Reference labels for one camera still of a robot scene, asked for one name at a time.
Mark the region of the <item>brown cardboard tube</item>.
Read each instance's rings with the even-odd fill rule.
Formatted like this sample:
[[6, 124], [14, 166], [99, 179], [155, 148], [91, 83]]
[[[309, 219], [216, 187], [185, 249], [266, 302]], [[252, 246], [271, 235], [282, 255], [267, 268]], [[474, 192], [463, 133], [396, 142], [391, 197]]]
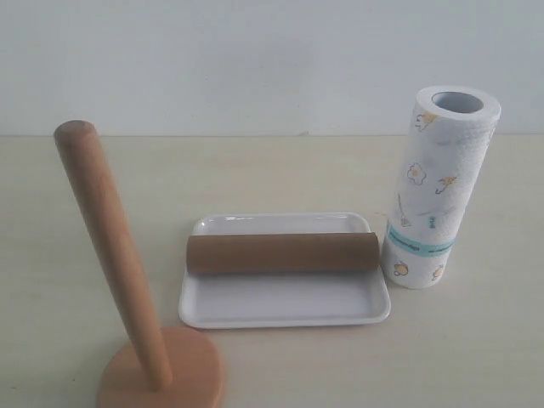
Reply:
[[374, 233], [192, 235], [186, 267], [204, 274], [360, 272], [379, 266]]

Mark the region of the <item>printed paper towel roll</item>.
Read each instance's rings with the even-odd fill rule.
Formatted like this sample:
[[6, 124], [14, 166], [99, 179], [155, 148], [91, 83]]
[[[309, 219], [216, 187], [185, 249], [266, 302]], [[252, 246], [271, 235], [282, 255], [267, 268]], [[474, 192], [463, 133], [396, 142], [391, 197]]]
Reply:
[[501, 113], [474, 88], [417, 93], [382, 244], [392, 282], [423, 289], [441, 279]]

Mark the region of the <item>wooden paper towel holder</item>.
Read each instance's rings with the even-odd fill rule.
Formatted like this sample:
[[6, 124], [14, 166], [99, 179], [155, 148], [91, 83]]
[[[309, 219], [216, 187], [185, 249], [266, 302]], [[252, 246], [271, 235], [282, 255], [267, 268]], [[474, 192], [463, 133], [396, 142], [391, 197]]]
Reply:
[[219, 352], [203, 333], [162, 326], [95, 127], [70, 120], [54, 141], [130, 342], [99, 380], [98, 407], [218, 407]]

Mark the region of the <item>white plastic tray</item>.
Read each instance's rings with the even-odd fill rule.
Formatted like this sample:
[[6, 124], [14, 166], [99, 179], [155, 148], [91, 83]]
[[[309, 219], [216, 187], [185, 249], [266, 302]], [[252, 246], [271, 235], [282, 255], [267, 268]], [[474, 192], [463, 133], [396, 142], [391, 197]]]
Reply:
[[[367, 233], [353, 212], [213, 214], [195, 235]], [[357, 326], [386, 320], [391, 301], [383, 273], [211, 274], [184, 272], [179, 318], [199, 329]]]

